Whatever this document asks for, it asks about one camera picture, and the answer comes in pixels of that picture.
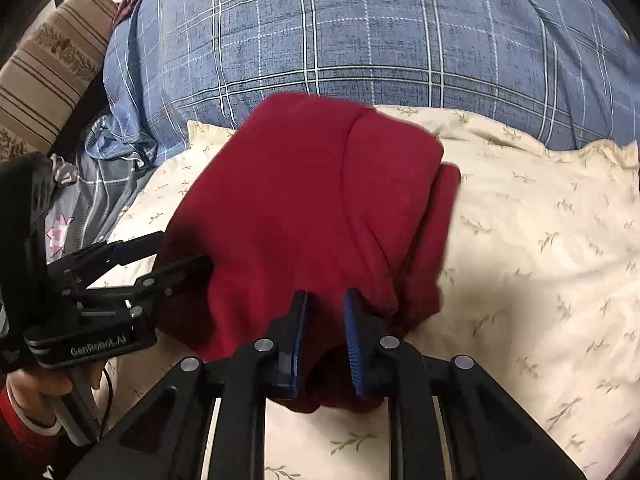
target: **human hand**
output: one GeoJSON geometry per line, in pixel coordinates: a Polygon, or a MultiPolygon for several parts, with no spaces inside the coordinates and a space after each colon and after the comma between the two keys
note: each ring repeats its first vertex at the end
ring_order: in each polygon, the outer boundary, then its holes
{"type": "MultiPolygon", "coordinates": [[[[94,390],[100,388],[105,364],[101,361],[85,368],[89,384],[94,390]]],[[[44,396],[61,397],[72,389],[71,380],[65,372],[45,370],[38,365],[11,372],[6,382],[24,415],[44,428],[50,428],[56,422],[56,414],[44,396]]]]}

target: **beige striped fabric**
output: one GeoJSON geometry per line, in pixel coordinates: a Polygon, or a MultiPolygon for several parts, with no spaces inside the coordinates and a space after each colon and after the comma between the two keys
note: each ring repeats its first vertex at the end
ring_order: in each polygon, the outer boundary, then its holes
{"type": "Polygon", "coordinates": [[[47,153],[102,67],[116,4],[67,0],[0,70],[0,160],[47,153]]]}

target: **metal screw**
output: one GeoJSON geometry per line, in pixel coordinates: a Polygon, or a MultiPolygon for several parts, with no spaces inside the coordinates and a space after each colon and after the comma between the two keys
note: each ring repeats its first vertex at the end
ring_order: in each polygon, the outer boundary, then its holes
{"type": "Polygon", "coordinates": [[[453,359],[453,363],[461,370],[470,370],[474,367],[474,360],[468,355],[459,355],[453,359]]]}
{"type": "Polygon", "coordinates": [[[142,316],[142,312],[143,312],[143,309],[139,305],[132,306],[131,310],[129,311],[129,313],[131,314],[131,317],[133,319],[136,319],[137,317],[142,316]]]}
{"type": "Polygon", "coordinates": [[[397,337],[393,337],[392,335],[385,335],[380,340],[380,346],[382,346],[382,348],[386,348],[387,350],[393,350],[394,348],[398,348],[400,346],[400,340],[397,337]]]}
{"type": "Polygon", "coordinates": [[[183,372],[193,372],[200,366],[200,362],[195,357],[187,357],[180,363],[180,369],[183,372]]]}
{"type": "Polygon", "coordinates": [[[254,348],[258,352],[268,352],[273,348],[273,341],[271,339],[258,339],[254,343],[254,348]]]}

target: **blue plaid fabric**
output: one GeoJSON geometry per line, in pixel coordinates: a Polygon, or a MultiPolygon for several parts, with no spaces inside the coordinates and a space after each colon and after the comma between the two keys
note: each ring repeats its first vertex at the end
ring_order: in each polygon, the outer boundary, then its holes
{"type": "Polygon", "coordinates": [[[156,166],[187,120],[235,128],[277,91],[460,108],[553,150],[628,144],[639,59],[601,0],[140,0],[86,148],[156,166]]]}

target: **red sleeve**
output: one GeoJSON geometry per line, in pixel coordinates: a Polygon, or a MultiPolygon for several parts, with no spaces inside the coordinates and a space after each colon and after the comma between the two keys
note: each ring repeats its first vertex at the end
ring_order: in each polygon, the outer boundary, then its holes
{"type": "MultiPolygon", "coordinates": [[[[55,436],[43,436],[31,431],[16,415],[6,388],[0,393],[0,416],[7,425],[14,440],[24,455],[24,461],[35,470],[44,472],[56,453],[56,448],[62,432],[55,436]]],[[[7,432],[2,432],[1,438],[10,438],[7,432]]]]}

